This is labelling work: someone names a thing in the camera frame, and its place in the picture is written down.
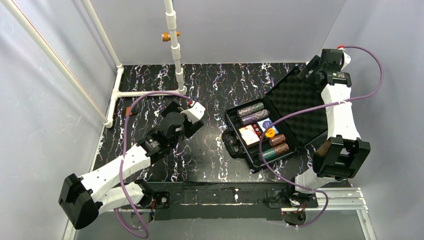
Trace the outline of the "black poker set case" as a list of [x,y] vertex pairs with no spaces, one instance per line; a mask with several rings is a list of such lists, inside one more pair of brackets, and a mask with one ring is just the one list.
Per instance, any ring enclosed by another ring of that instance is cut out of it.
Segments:
[[[247,146],[242,140],[239,129],[244,127],[237,110],[262,102],[264,109],[269,111],[268,118],[272,122],[291,113],[320,106],[324,102],[320,93],[301,81],[297,76],[301,72],[298,66],[293,67],[264,97],[244,102],[240,106],[228,108],[225,111],[227,129],[222,133],[224,145],[232,158],[245,159],[254,172],[266,168],[259,155],[258,142]],[[305,148],[319,137],[326,137],[328,124],[325,109],[314,110],[290,117],[275,125],[280,134],[286,137],[289,152],[267,161],[272,165],[285,160],[301,148]]]

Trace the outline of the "purple 500 poker chip stack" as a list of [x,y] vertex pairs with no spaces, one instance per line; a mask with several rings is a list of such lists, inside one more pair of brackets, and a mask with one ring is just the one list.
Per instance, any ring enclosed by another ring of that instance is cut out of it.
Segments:
[[257,122],[269,116],[269,111],[267,109],[262,109],[258,112],[254,112],[247,116],[244,116],[240,119],[242,125],[247,125],[253,122]]

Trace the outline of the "blue playing card deck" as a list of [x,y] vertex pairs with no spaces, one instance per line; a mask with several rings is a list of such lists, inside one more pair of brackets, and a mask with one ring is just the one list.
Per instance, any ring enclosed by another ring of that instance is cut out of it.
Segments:
[[[256,124],[258,125],[258,127],[259,127],[259,129],[261,130],[261,132],[262,133],[265,133],[265,130],[272,124],[273,122],[272,122],[272,120],[268,117],[268,118],[265,118],[265,119],[263,119],[263,120],[260,120],[260,121],[258,121]],[[270,129],[273,129],[274,130],[274,132],[275,132],[275,134],[277,135],[277,134],[279,134],[279,131],[278,131],[278,129],[276,128],[276,126],[273,126],[272,128],[270,128]]]

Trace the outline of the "yellow big blind button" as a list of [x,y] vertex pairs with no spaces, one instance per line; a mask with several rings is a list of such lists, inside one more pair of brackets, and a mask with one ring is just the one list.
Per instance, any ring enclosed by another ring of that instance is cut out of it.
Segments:
[[276,134],[277,134],[277,132],[276,132],[276,130],[275,130],[273,127],[269,128],[269,129],[268,129],[268,130],[264,133],[264,135],[265,135],[267,138],[273,138]]

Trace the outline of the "orange black 100 chip stack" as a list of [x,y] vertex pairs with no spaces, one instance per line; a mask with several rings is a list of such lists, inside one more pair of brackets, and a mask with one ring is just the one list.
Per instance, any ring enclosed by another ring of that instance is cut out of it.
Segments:
[[286,136],[284,134],[278,134],[269,139],[269,144],[274,147],[286,142]]

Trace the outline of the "blue small blind button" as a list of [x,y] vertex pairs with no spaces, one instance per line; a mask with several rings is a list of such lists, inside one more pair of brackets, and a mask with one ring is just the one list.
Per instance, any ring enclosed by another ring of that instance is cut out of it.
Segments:
[[261,124],[261,126],[262,126],[262,128],[265,130],[265,129],[267,129],[267,128],[269,128],[270,126],[272,125],[272,122],[271,121],[264,121],[262,124]]

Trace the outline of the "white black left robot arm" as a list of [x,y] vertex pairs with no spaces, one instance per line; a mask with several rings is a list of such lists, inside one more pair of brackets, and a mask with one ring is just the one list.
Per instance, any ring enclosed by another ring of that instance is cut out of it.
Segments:
[[194,102],[187,109],[172,101],[160,124],[138,140],[123,155],[104,166],[81,176],[67,176],[58,204],[73,227],[83,229],[109,210],[148,201],[159,203],[155,191],[144,180],[125,184],[135,172],[149,168],[167,157],[180,141],[191,138],[203,125],[205,107]]

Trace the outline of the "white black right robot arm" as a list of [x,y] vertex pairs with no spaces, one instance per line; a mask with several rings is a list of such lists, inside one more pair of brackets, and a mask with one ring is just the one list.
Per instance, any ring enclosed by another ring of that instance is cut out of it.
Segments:
[[357,131],[351,96],[352,80],[343,69],[351,58],[345,48],[323,49],[298,74],[298,78],[313,86],[326,105],[327,139],[314,153],[312,167],[295,177],[295,196],[307,196],[316,189],[335,181],[356,176],[371,146]]

